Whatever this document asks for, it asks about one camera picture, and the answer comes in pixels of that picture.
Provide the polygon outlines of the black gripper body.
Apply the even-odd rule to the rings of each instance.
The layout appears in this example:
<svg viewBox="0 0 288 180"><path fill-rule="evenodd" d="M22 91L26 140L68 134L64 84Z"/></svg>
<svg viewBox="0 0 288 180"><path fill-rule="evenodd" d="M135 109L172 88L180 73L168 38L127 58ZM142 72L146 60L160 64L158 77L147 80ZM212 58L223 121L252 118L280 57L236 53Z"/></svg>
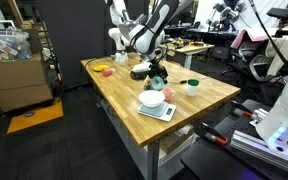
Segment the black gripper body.
<svg viewBox="0 0 288 180"><path fill-rule="evenodd" d="M148 72L148 75L150 78L160 76L161 78L165 79L168 76L168 73L164 66L155 64L151 67L151 70Z"/></svg>

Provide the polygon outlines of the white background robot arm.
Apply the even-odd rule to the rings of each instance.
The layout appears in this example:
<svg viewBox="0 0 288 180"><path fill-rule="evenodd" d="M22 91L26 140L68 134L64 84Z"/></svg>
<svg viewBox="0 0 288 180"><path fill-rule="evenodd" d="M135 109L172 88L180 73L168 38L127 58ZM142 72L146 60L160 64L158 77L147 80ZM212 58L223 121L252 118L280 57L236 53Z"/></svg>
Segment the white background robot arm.
<svg viewBox="0 0 288 180"><path fill-rule="evenodd" d="M119 25L125 21L123 12L126 11L124 0L104 0L109 7L110 17L113 28L108 30L109 36L113 39L116 46L114 61L119 64L124 64L128 61L128 53L126 48L130 45L129 41L122 35Z"/></svg>

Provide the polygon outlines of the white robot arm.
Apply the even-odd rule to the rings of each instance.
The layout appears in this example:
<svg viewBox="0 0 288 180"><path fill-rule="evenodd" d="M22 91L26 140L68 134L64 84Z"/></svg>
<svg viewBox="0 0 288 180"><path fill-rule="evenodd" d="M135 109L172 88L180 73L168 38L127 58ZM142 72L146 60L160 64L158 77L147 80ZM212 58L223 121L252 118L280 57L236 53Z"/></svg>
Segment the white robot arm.
<svg viewBox="0 0 288 180"><path fill-rule="evenodd" d="M164 40L167 23L188 5L188 1L161 0L146 22L137 19L119 26L123 36L143 57L143 62L131 70L132 78L138 73L146 73L151 79L156 76L162 80L167 78L167 71L159 64L156 51ZM272 109L255 128L271 151L288 159L288 81Z"/></svg>

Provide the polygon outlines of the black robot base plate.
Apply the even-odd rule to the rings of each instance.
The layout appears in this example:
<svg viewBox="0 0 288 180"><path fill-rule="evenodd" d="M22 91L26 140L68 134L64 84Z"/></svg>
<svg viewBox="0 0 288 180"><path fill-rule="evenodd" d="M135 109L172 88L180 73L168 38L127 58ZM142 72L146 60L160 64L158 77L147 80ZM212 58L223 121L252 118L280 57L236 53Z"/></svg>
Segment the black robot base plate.
<svg viewBox="0 0 288 180"><path fill-rule="evenodd" d="M252 100L242 104L253 112L252 117L233 107L233 116L225 118L215 127L228 138L226 145L217 145L203 138L182 155L182 163L201 179L288 180L287 171L230 146L235 130L263 140L255 126L272 109Z"/></svg>

